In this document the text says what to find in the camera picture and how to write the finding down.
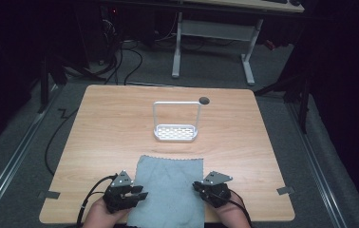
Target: light wood surface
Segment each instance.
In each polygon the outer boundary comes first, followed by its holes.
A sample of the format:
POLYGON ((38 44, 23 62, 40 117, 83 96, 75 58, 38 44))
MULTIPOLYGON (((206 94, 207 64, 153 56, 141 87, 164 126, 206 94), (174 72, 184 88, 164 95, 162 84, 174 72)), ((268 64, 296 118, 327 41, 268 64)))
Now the light wood surface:
MULTIPOLYGON (((171 118, 164 119, 165 112, 158 113, 159 121, 171 118)), ((195 113, 185 107, 172 114, 178 120, 195 120, 195 113)), ((277 194, 276 189, 285 184, 251 90, 91 85, 49 187, 61 195, 46 199, 40 220, 75 222, 91 187, 122 170, 135 179, 141 155, 202 158, 203 177, 218 171, 234 178, 228 185, 244 198, 252 220, 294 218, 289 196, 277 194), (190 143, 158 142, 153 134, 153 103, 198 101, 199 97, 208 97, 210 103, 202 107, 197 138, 190 143)), ((104 191, 108 184, 106 181, 97 190, 104 191)), ((90 198, 85 214, 101 196, 90 198)), ((206 222, 218 221, 208 208, 205 215, 206 222)))
POLYGON ((257 9, 257 10, 272 10, 283 12, 303 12, 304 8, 300 5, 298 7, 293 6, 290 2, 274 3, 263 0, 183 0, 184 2, 201 3, 201 4, 213 4, 229 7, 257 9))

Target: tape piece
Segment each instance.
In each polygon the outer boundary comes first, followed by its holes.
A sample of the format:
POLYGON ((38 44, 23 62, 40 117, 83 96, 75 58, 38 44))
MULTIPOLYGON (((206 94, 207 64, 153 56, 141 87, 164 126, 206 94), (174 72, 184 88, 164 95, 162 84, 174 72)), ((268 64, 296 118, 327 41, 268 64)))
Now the tape piece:
POLYGON ((52 192, 52 191, 43 192, 43 191, 41 191, 40 194, 38 194, 38 199, 49 198, 49 199, 57 200, 60 195, 61 195, 61 193, 59 193, 59 192, 52 192))
POLYGON ((277 188, 277 193, 281 196, 281 195, 284 195, 284 194, 292 194, 295 192, 294 188, 293 187, 288 187, 288 186, 285 186, 285 187, 282 187, 282 188, 277 188))

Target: white metal desk frame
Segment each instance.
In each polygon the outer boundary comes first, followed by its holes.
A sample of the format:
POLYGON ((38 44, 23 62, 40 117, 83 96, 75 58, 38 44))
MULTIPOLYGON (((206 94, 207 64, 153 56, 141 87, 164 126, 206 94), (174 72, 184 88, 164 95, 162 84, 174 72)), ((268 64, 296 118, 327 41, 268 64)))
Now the white metal desk frame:
POLYGON ((180 76, 180 38, 181 35, 193 35, 201 37, 210 37, 227 40, 249 41, 250 44, 245 54, 241 54, 241 62, 244 66, 247 84, 253 86, 255 84, 254 75, 251 70, 250 58, 262 27, 263 19, 259 19, 254 27, 237 26, 230 24, 220 24, 202 21, 182 20, 182 12, 179 12, 177 43, 174 53, 173 78, 180 76))

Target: cloth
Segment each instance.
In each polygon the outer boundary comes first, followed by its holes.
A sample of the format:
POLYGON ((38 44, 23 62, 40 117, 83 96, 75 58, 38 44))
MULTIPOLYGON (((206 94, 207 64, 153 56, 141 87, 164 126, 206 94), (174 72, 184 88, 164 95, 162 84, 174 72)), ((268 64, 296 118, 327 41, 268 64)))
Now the cloth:
POLYGON ((134 185, 147 198, 131 210, 127 225, 141 228, 201 228, 204 203, 192 183, 203 179, 203 159, 169 160, 141 156, 134 185))

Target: desk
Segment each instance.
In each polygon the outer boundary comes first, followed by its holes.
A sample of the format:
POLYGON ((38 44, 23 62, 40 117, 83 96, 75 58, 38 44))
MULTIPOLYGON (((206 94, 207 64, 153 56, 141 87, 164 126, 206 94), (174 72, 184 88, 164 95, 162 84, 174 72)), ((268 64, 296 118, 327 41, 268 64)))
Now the desk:
MULTIPOLYGON (((183 0, 190 3, 213 4, 220 6, 230 6, 236 8, 250 8, 256 10, 276 10, 282 12, 303 12, 302 6, 293 6, 287 4, 273 3, 262 0, 183 0)), ((241 54, 241 62, 244 67, 245 77, 250 86, 255 84, 255 79, 250 66, 250 58, 262 27, 263 19, 258 19, 254 26, 236 26, 221 23, 201 22, 194 20, 182 20, 182 13, 179 13, 177 25, 177 42, 174 52, 172 77, 180 76, 180 41, 182 35, 192 35, 201 37, 210 37, 218 39, 229 39, 249 42, 244 54, 241 54)))
MULTIPOLYGON (((188 111, 180 115, 189 116, 188 111)), ((91 85, 87 88, 40 214, 43 223, 73 223, 91 187, 101 178, 126 170, 135 177, 141 155, 171 159, 203 158, 203 176, 215 170, 245 200, 252 220, 292 220, 268 133, 254 93, 247 89, 91 85), (153 134, 155 101, 210 103, 200 112, 198 136, 190 143, 158 142, 153 134)), ((97 190, 104 191, 108 181, 97 190)), ((98 198, 90 198, 89 205, 98 198)), ((217 217, 206 207, 206 222, 217 217)))

